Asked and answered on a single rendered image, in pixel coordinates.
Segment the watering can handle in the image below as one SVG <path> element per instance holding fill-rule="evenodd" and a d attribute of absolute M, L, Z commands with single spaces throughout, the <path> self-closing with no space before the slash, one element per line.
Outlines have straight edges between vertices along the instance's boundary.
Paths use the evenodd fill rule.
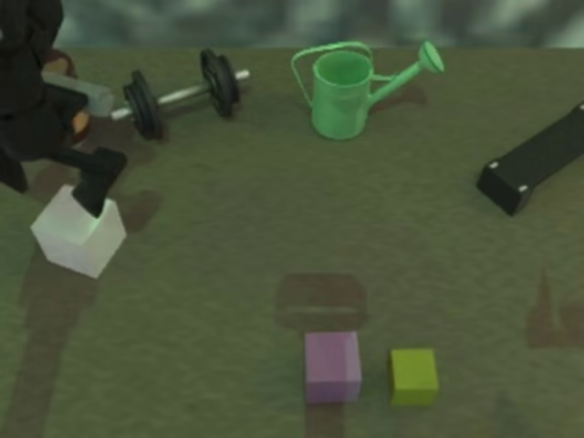
<path fill-rule="evenodd" d="M 371 61 L 373 60 L 373 53 L 371 52 L 371 48 L 369 46 L 367 46 L 366 44 L 360 43 L 359 41 L 343 41 L 340 43 L 326 44 L 325 46 L 305 48 L 304 50 L 300 50 L 299 52 L 297 52 L 290 60 L 290 67 L 292 68 L 292 73 L 294 74 L 294 78 L 296 78 L 296 82 L 300 86 L 300 90 L 302 91 L 302 94 L 304 95 L 304 99 L 306 100 L 306 102 L 309 106 L 312 106 L 312 101 L 310 100 L 310 97 L 308 96 L 307 88 L 304 85 L 304 81 L 302 80 L 302 77 L 298 73 L 298 70 L 296 67 L 298 60 L 301 59 L 302 57 L 305 57 L 306 55 L 312 55 L 314 53 L 319 53 L 319 52 L 329 52 L 331 50 L 338 50 L 340 48 L 347 48 L 347 47 L 358 48 L 360 50 L 363 50 L 371 58 Z"/>

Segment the brown green surface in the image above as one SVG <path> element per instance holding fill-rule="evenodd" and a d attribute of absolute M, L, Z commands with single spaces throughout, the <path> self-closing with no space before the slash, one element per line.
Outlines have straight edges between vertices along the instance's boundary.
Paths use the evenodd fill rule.
<path fill-rule="evenodd" d="M 198 80 L 197 53 L 71 51 L 83 78 L 119 89 L 141 67 L 160 93 Z M 513 219 L 474 184 L 579 102 L 584 53 L 446 51 L 446 74 L 341 144 L 312 132 L 292 52 L 225 53 L 253 74 L 236 120 L 175 111 L 164 145 L 94 127 L 131 160 L 114 193 L 130 235 L 98 282 L 49 265 L 28 229 L 73 173 L 37 163 L 29 196 L 0 192 L 0 437 L 580 436 L 582 163 Z M 377 52 L 378 70 L 414 58 Z M 298 333 L 315 324 L 360 328 L 344 411 L 304 408 Z M 417 347 L 441 394 L 393 410 L 387 348 Z"/>

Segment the black weight plate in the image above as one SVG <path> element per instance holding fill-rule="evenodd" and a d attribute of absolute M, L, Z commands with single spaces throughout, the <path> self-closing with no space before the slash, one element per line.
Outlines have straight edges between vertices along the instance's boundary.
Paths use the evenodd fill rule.
<path fill-rule="evenodd" d="M 234 92 L 231 87 L 229 72 L 224 63 L 210 49 L 201 52 L 203 77 L 209 84 L 209 94 L 217 113 L 222 117 L 233 114 Z"/>
<path fill-rule="evenodd" d="M 224 63 L 225 71 L 229 72 L 229 78 L 231 79 L 231 87 L 233 90 L 234 103 L 239 103 L 239 101 L 241 100 L 241 95 L 239 93 L 239 82 L 237 82 L 237 78 L 235 77 L 235 71 L 231 66 L 231 62 L 229 61 L 229 59 L 227 59 L 225 55 L 221 55 L 219 59 L 221 59 L 221 62 Z"/>
<path fill-rule="evenodd" d="M 131 78 L 132 82 L 124 87 L 124 95 L 130 104 L 136 130 L 146 140 L 160 140 L 164 129 L 156 99 L 139 70 L 132 72 Z"/>

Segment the watering can spout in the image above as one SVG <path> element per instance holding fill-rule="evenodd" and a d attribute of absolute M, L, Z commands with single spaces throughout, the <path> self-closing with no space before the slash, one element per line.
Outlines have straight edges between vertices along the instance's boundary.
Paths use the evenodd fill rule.
<path fill-rule="evenodd" d="M 389 97 L 397 89 L 401 88 L 407 82 L 410 82 L 424 70 L 431 71 L 432 73 L 444 72 L 444 63 L 438 50 L 428 41 L 424 42 L 420 47 L 420 50 L 418 51 L 418 60 L 416 62 L 397 75 L 386 78 L 389 82 L 376 89 L 370 95 L 370 107 Z"/>

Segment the pink block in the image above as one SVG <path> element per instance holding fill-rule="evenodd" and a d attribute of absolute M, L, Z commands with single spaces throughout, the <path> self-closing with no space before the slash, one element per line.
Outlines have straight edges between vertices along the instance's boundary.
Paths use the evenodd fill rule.
<path fill-rule="evenodd" d="M 307 402 L 356 401 L 361 388 L 357 332 L 308 333 L 304 342 Z"/>

